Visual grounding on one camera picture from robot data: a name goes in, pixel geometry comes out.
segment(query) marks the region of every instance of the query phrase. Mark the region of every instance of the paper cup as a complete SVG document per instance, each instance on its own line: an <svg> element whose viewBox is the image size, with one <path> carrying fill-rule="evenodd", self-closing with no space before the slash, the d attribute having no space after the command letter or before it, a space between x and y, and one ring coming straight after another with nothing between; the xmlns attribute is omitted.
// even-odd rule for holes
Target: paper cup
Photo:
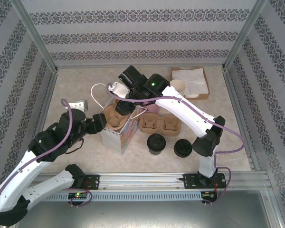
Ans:
<svg viewBox="0 0 285 228"><path fill-rule="evenodd" d="M174 79L174 80L170 81L170 85L173 86L175 88L175 90L180 93L180 95L182 95L182 96L184 95L186 85L183 81L178 80L178 79Z"/></svg>

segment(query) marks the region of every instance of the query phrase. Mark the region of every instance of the striped wall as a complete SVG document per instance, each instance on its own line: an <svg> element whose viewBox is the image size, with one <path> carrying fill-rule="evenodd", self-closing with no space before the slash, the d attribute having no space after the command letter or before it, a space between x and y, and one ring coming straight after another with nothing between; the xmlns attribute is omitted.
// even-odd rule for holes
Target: striped wall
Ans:
<svg viewBox="0 0 285 228"><path fill-rule="evenodd" d="M24 0L59 67L222 64L256 0Z"/></svg>
<svg viewBox="0 0 285 228"><path fill-rule="evenodd" d="M269 0L229 74L285 220L285 0Z"/></svg>
<svg viewBox="0 0 285 228"><path fill-rule="evenodd" d="M52 76L8 0L0 0L0 182L37 128Z"/></svg>

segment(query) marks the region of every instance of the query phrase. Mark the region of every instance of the black lid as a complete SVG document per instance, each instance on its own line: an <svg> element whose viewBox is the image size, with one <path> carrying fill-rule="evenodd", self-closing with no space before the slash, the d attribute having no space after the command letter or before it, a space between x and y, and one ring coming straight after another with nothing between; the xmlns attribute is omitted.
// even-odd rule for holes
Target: black lid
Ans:
<svg viewBox="0 0 285 228"><path fill-rule="evenodd" d="M174 145L174 152L177 156L186 158L192 152L192 145L188 140L180 139Z"/></svg>
<svg viewBox="0 0 285 228"><path fill-rule="evenodd" d="M160 152L165 148L166 140L160 134L152 134L149 136L147 140L147 146L149 150Z"/></svg>

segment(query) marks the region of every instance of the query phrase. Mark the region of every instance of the beige floor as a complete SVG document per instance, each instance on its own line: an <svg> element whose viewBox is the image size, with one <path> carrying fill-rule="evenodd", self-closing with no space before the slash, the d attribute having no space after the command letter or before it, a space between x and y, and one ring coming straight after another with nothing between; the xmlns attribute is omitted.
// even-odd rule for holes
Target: beige floor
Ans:
<svg viewBox="0 0 285 228"><path fill-rule="evenodd" d="M169 67L137 68L142 74L149 77L158 73L170 78ZM57 122L66 110L60 104L60 99L69 102L80 99L88 101L89 110L86 116L101 112L101 108L92 100L90 88L95 83L108 83L118 80L124 68L91 68L91 69L62 69L59 71L55 90L47 114L45 128ZM221 115L226 119L226 127L237 132L238 125L229 99L225 81L219 66L205 67L209 82L210 96L207 100L193 101L198 108L212 115ZM110 99L105 93L104 86L95 87L95 98L103 105ZM100 134L87 135L82 149L70 155L58 157L45 172L61 172L67 165L76 163L84 172L189 172L197 171L199 167L198 155L192 152L187 158L179 158L173 151L178 139L187 139L194 142L195 134L182 123L182 130L177 137L165 137L166 148L159 156L149 153L146 141L149 135L137 131L130 145L123 155L102 145ZM241 141L224 132L221 137L219 150L238 148ZM218 156L218 166L228 166L233 171L249 171L250 166L245 150L235 154Z"/></svg>

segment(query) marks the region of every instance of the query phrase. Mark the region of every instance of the cardboard tray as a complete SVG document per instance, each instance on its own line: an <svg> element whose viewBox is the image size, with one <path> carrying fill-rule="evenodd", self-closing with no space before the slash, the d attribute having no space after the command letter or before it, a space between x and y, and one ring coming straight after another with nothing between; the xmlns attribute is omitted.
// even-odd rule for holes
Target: cardboard tray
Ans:
<svg viewBox="0 0 285 228"><path fill-rule="evenodd" d="M196 69L201 69L202 67L194 67L192 69L189 69L189 70L196 70ZM205 81L206 81L206 85L207 85L207 88L208 88L208 92L207 94L200 94L198 97L189 97L189 96L186 96L186 99L187 100L207 100L209 95L210 95L210 90L209 90L209 85L208 85L208 81L207 81L207 77L206 77L206 73L205 73L205 70L204 68L203 69L203 73L204 73L204 77L205 77ZM173 70L182 70L182 68L180 67L174 67L171 69L171 80L173 79L172 78L172 71Z"/></svg>

